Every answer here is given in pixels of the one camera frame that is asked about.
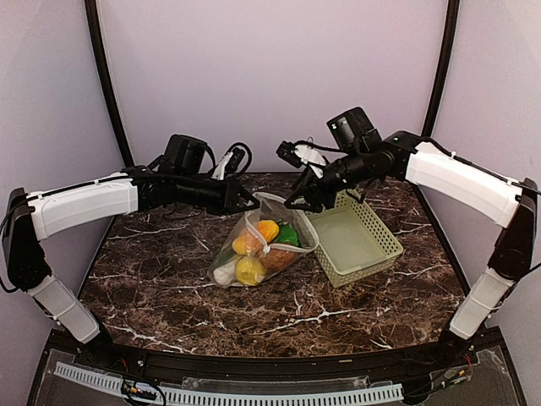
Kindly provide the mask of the green bok choy toy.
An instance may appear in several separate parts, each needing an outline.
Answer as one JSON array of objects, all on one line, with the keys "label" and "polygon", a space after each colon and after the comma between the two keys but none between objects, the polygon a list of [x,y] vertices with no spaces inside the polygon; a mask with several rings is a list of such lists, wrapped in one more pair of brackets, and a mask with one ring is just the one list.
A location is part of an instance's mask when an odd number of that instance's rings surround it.
[{"label": "green bok choy toy", "polygon": [[298,233],[290,223],[281,223],[279,225],[279,233],[273,242],[276,244],[289,244],[296,247],[300,246]]}]

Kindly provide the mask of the clear zip top bag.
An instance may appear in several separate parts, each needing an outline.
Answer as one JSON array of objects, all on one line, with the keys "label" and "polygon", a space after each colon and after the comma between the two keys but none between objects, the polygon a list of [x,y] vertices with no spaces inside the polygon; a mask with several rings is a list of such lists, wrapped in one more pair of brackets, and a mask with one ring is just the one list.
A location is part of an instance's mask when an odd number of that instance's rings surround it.
[{"label": "clear zip top bag", "polygon": [[286,208],[284,198],[264,192],[254,197],[260,206],[241,216],[208,269],[221,288],[256,287],[320,244],[308,216]]}]

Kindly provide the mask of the brown potato toy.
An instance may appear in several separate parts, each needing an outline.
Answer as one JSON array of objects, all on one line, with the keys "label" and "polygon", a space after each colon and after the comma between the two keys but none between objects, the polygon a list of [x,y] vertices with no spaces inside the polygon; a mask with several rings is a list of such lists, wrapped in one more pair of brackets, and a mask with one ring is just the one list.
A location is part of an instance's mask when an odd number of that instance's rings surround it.
[{"label": "brown potato toy", "polygon": [[262,255],[259,261],[268,272],[281,272],[297,258],[296,252],[271,249],[266,255]]}]

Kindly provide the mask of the yellow round bun toy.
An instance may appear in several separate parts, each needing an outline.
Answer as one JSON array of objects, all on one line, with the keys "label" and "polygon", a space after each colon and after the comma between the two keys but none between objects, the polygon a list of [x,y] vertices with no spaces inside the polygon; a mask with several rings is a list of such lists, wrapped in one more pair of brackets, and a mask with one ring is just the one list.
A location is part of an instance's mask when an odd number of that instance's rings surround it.
[{"label": "yellow round bun toy", "polygon": [[264,265],[254,257],[244,256],[235,265],[235,275],[239,283],[245,286],[257,286],[265,279]]}]

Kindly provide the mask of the beige plastic basket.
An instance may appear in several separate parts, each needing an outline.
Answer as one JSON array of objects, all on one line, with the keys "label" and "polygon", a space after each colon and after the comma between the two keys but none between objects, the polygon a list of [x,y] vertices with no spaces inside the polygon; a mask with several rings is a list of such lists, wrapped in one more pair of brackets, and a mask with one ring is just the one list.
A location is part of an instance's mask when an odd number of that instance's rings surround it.
[{"label": "beige plastic basket", "polygon": [[335,288],[391,268],[404,249],[356,191],[337,194],[335,205],[308,219],[320,240],[316,258]]}]

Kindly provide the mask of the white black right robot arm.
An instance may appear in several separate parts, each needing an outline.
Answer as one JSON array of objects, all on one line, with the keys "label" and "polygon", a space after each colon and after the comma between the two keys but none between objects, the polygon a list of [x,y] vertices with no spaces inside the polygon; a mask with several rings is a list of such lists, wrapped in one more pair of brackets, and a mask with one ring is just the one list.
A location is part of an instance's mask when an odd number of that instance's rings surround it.
[{"label": "white black right robot arm", "polygon": [[287,197],[288,208],[320,213],[331,209],[342,191],[393,178],[443,195],[498,230],[484,270],[431,349],[438,366],[452,365],[515,286],[537,268],[538,186],[529,178],[518,180],[471,162],[431,137],[407,130],[383,137],[361,107],[335,116],[326,126],[333,147],[308,140],[284,140],[277,147],[283,161],[303,169]]}]

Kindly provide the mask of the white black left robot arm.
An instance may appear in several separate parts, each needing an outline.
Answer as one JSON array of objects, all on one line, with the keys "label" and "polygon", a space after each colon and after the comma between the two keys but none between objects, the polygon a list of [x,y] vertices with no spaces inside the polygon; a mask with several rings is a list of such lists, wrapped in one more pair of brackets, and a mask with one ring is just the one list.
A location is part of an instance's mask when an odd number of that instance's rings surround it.
[{"label": "white black left robot arm", "polygon": [[126,167],[103,178],[48,191],[11,191],[1,225],[7,282],[12,294],[26,293],[64,328],[102,369],[120,360],[118,348],[101,321],[53,270],[46,242],[92,222],[174,204],[216,216],[249,211],[259,203],[240,182],[253,160],[243,142],[233,143],[221,159],[209,144],[174,134],[148,165]]}]

